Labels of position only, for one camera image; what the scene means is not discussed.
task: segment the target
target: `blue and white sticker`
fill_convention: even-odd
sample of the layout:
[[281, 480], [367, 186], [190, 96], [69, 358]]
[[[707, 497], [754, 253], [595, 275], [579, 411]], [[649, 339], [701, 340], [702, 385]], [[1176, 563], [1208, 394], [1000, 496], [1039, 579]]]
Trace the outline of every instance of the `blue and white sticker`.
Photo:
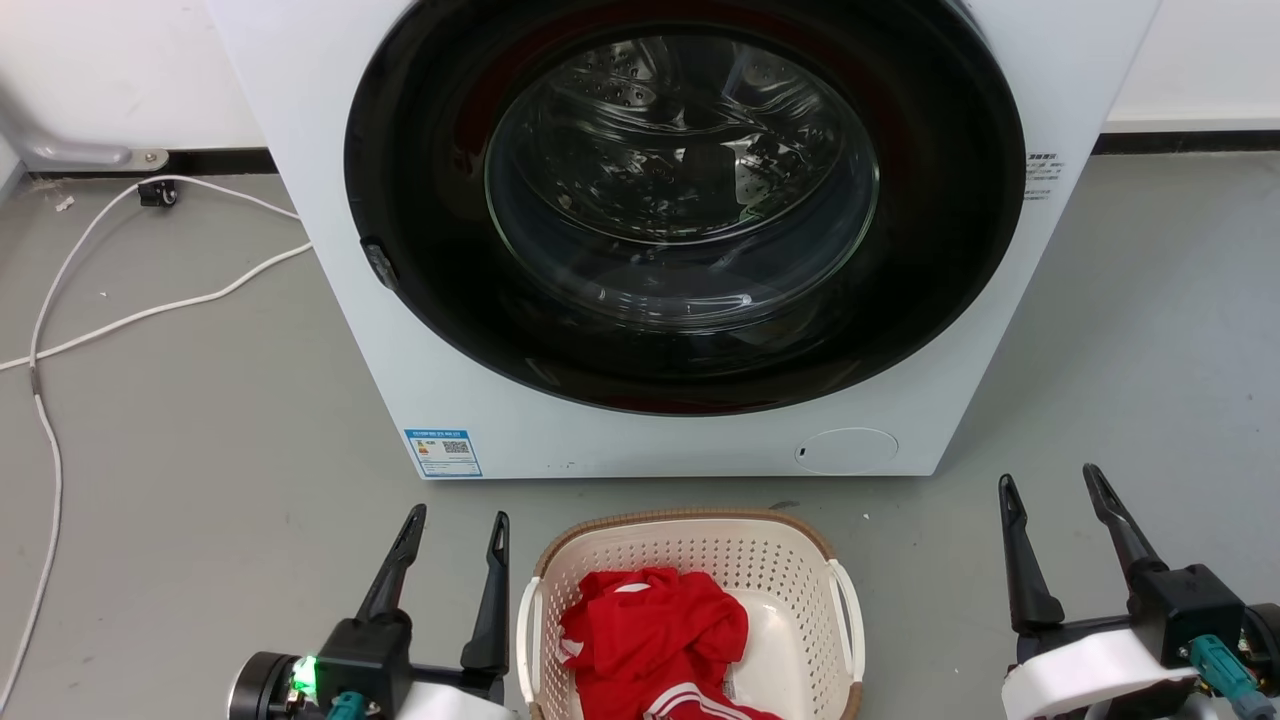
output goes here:
[[466, 430], [406, 429], [404, 438], [424, 478], [479, 478], [480, 460]]

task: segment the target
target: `clothes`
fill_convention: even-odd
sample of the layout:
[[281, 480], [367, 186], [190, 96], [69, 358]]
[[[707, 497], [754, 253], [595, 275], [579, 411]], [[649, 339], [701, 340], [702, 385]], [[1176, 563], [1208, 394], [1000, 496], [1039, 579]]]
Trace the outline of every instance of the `clothes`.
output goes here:
[[591, 573], [564, 611], [557, 656], [586, 720], [782, 720], [721, 687], [746, 648], [746, 611], [705, 573]]

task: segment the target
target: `cable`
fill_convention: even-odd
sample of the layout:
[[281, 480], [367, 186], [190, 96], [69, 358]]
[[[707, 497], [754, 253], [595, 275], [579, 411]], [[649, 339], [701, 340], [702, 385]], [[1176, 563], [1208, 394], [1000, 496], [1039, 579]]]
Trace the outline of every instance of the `cable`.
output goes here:
[[63, 275], [67, 274], [67, 268], [70, 266], [72, 260], [76, 258], [76, 254], [79, 252], [81, 247], [84, 245], [84, 241], [88, 240], [88, 236], [93, 232], [93, 228], [97, 227], [97, 223], [101, 222], [104, 217], [106, 217], [108, 211], [110, 211], [111, 208], [115, 208], [122, 200], [133, 195], [133, 191], [138, 186], [159, 181], [182, 181], [192, 184], [198, 184], [201, 187], [207, 187], [210, 190], [215, 190], [218, 192], [223, 192], [233, 197], [239, 197], [241, 200], [247, 200], [250, 202], [253, 202], [255, 205], [266, 208], [268, 210], [279, 213], [288, 218], [293, 218], [294, 220], [298, 219], [297, 214], [284, 210], [283, 208], [276, 208], [275, 205], [271, 205], [270, 202], [266, 202], [264, 200], [259, 200], [257, 197], [244, 195], [243, 192], [236, 192], [234, 190], [228, 190], [225, 187], [210, 182], [189, 178], [186, 176], [156, 176], [131, 184], [127, 190], [116, 195], [114, 200], [108, 202], [106, 206], [102, 208], [102, 210], [97, 214], [97, 217], [93, 218], [93, 222], [91, 222], [88, 227], [84, 228], [84, 233], [81, 234], [81, 238], [76, 242], [74, 247], [72, 247], [72, 251], [67, 254], [67, 259], [63, 260], [61, 268], [59, 268], [58, 274], [54, 275], [52, 284], [49, 286], [49, 292], [45, 295], [45, 302], [40, 306], [40, 314], [36, 316], [36, 327], [32, 328], [31, 331], [29, 354], [27, 355], [27, 357], [20, 357], [18, 360], [13, 360], [0, 365], [0, 370], [8, 370], [10, 368], [27, 365], [28, 373], [31, 373], [31, 393], [36, 401], [36, 414], [40, 416], [40, 424], [45, 428], [45, 436], [49, 438], [49, 446], [54, 454], [54, 521], [49, 533], [49, 551], [45, 553], [45, 566], [40, 571], [40, 582], [36, 585], [36, 598], [31, 603], [31, 612], [27, 616], [27, 625], [22, 632], [22, 639], [18, 642], [18, 652], [17, 656], [14, 657], [13, 667], [9, 670], [8, 680], [5, 680], [4, 692], [0, 693], [0, 716], [4, 715], [5, 707], [8, 707], [9, 705], [9, 697], [13, 694], [13, 688], [18, 683], [18, 674], [22, 671], [23, 660], [26, 660], [27, 650], [31, 647], [31, 637], [36, 630], [36, 621], [40, 618], [40, 609], [45, 602], [45, 589], [49, 587], [49, 575], [54, 568], [54, 555], [58, 552], [58, 538], [59, 534], [61, 533], [61, 525], [63, 525], [63, 454], [61, 448], [58, 446], [58, 436], [56, 433], [54, 433], [54, 425], [52, 423], [49, 421], [49, 413], [45, 410], [45, 400], [42, 397], [40, 373], [36, 368], [36, 361], [44, 357], [49, 357], [50, 355], [56, 355], [59, 352], [70, 350], [72, 347], [88, 342], [93, 338], [102, 337], [106, 333], [123, 328], [124, 325], [128, 325], [143, 318], [150, 318], [151, 315], [159, 315], [160, 313], [165, 313], [169, 310], [177, 310], [178, 307], [188, 307], [191, 305], [198, 305], [201, 302], [210, 302], [212, 300], [225, 297], [227, 295], [232, 293], [248, 281], [253, 279], [253, 277], [259, 275], [260, 273], [270, 268], [271, 265], [283, 263], [284, 260], [288, 260], [289, 258], [293, 258], [296, 255], [301, 255], [302, 252], [306, 252], [308, 249], [311, 249], [311, 243], [307, 242], [306, 245], [294, 247], [288, 252], [282, 252], [275, 258], [271, 258], [265, 263], [260, 264], [259, 266], [253, 268], [248, 273], [244, 273], [239, 279], [237, 279], [236, 282], [233, 282], [232, 284], [224, 287], [218, 292], [202, 295], [200, 297], [180, 300], [178, 302], [170, 302], [168, 305], [160, 305], [157, 307], [151, 307], [150, 310], [143, 310], [141, 313], [134, 313], [128, 318], [116, 320], [106, 327], [99, 328], [76, 340], [64, 342], [58, 347], [51, 347], [44, 352], [37, 352], [36, 347], [40, 343], [40, 331], [44, 328], [45, 316], [49, 314], [49, 307], [52, 305], [54, 297], [58, 293], [58, 288], [61, 284]]

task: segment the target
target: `round black door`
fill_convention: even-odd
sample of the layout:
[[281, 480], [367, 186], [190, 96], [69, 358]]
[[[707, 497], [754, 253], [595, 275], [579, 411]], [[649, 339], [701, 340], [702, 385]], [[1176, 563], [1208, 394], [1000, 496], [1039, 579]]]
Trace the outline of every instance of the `round black door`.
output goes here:
[[1024, 183], [1009, 87], [940, 0], [422, 1], [346, 154], [370, 263], [434, 332], [669, 415], [920, 348], [1000, 264]]

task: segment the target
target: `laundry basket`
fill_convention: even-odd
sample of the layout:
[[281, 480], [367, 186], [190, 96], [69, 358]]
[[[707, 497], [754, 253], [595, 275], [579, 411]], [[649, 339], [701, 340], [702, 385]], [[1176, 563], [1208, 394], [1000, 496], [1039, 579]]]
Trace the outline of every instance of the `laundry basket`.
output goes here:
[[516, 671], [532, 720], [581, 720], [573, 674], [550, 651], [593, 570], [708, 573], [746, 609], [733, 702], [783, 720], [851, 720], [863, 693], [863, 619], [849, 574], [805, 523], [767, 510], [672, 510], [584, 523], [534, 569], [516, 619]]

